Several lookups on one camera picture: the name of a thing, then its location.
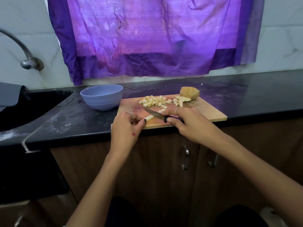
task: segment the lavender bowl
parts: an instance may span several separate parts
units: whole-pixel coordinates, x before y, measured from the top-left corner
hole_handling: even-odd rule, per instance
[[[119,105],[123,87],[118,84],[105,84],[89,87],[80,92],[83,100],[93,109],[111,110]]]

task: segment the black knife handle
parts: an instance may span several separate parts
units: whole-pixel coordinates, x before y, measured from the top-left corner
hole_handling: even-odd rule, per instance
[[[175,117],[175,116],[164,116],[164,122],[167,122],[167,118],[175,118],[175,119],[178,119],[180,120],[182,123],[184,123],[184,120],[181,118],[181,117]]]

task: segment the knife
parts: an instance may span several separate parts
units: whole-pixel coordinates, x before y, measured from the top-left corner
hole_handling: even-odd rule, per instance
[[[144,107],[144,110],[146,110],[149,114],[151,114],[153,117],[156,117],[158,119],[161,119],[163,120],[164,122],[167,122],[167,118],[171,117],[171,118],[175,118],[175,119],[178,119],[180,120],[182,123],[184,123],[184,120],[180,117],[175,117],[175,116],[164,116],[162,115],[161,113],[157,112],[157,111],[154,111],[152,109],[149,109],[149,108],[145,108]]]

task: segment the hand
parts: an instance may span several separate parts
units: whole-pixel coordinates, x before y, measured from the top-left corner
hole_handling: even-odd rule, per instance
[[[138,140],[139,134],[145,127],[146,121],[136,113],[129,114],[122,111],[115,117],[111,125],[111,150],[116,157],[127,159],[131,149]]]
[[[196,108],[180,107],[177,113],[175,108],[171,108],[163,111],[161,114],[179,115],[184,119],[185,124],[174,118],[168,118],[167,121],[178,128],[181,135],[195,143],[205,145],[214,151],[216,151],[220,141],[227,136]]]

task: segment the black sink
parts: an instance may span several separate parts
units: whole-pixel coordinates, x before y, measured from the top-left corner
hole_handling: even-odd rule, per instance
[[[24,92],[15,106],[0,112],[0,132],[34,121],[69,97],[73,91]]]

